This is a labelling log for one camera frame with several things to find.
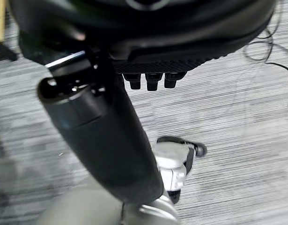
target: wooden furniture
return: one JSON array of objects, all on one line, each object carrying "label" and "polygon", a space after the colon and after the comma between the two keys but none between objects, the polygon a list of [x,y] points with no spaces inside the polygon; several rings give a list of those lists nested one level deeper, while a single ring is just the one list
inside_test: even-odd
[{"label": "wooden furniture", "polygon": [[17,60],[17,55],[13,51],[9,50],[4,41],[4,28],[5,28],[5,0],[0,0],[0,60],[9,59],[11,61]]}]

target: striped carpet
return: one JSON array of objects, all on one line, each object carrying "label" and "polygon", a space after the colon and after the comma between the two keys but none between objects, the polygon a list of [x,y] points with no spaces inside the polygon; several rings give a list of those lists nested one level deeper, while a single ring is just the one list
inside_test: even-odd
[{"label": "striped carpet", "polygon": [[[288,0],[275,42],[288,48]],[[7,24],[15,49],[17,30]],[[252,46],[261,57],[264,46]],[[275,48],[272,61],[288,66]],[[0,225],[30,225],[87,171],[39,104],[48,72],[26,59],[0,62]],[[288,72],[239,50],[189,72],[166,90],[130,90],[148,137],[203,142],[176,205],[184,225],[288,225]]]}]

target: white plastic part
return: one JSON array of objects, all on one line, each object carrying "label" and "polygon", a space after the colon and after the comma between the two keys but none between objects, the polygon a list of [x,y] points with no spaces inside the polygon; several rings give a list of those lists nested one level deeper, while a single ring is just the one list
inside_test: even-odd
[{"label": "white plastic part", "polygon": [[160,168],[179,168],[186,161],[189,148],[185,144],[161,142],[153,148],[157,164]]},{"label": "white plastic part", "polygon": [[185,144],[161,142],[157,143],[153,152],[166,191],[180,190],[185,184],[184,162],[189,154],[189,148]]}]

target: black cable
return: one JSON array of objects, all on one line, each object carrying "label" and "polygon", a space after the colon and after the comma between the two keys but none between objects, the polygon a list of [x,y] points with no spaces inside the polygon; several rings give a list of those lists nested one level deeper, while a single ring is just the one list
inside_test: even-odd
[{"label": "black cable", "polygon": [[[284,69],[286,69],[288,71],[288,67],[282,65],[282,64],[279,64],[279,63],[276,63],[276,62],[268,62],[271,55],[272,55],[272,52],[273,52],[273,48],[274,47],[278,47],[280,49],[282,49],[283,51],[285,51],[286,53],[288,53],[288,49],[279,45],[279,44],[276,44],[274,43],[274,34],[278,31],[278,28],[280,26],[280,23],[281,23],[281,19],[282,19],[282,15],[283,15],[283,4],[284,4],[284,0],[280,0],[280,13],[279,13],[279,17],[278,17],[278,21],[277,21],[277,24],[275,26],[275,29],[273,32],[271,32],[269,30],[269,28],[267,27],[266,28],[266,33],[267,33],[267,36],[266,37],[257,37],[257,39],[260,39],[260,41],[252,41],[250,42],[248,45],[246,45],[244,47],[244,56],[250,60],[253,60],[253,61],[263,61],[263,63],[265,64],[270,64],[270,65],[275,65],[275,66],[279,66],[279,67],[282,67]],[[261,43],[264,43],[264,44],[267,44],[267,52],[266,52],[266,55],[261,58],[261,59],[256,59],[256,58],[253,58],[251,57],[249,54],[248,54],[248,47],[251,46],[251,45],[254,45],[254,44],[261,44]]]}]

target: textured mesh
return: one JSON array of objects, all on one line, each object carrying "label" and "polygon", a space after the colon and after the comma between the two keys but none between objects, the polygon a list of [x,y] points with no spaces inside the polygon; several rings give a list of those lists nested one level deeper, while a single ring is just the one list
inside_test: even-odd
[{"label": "textured mesh", "polygon": [[151,63],[113,62],[118,74],[123,73],[176,73],[192,70],[211,59],[204,60],[175,60]]}]

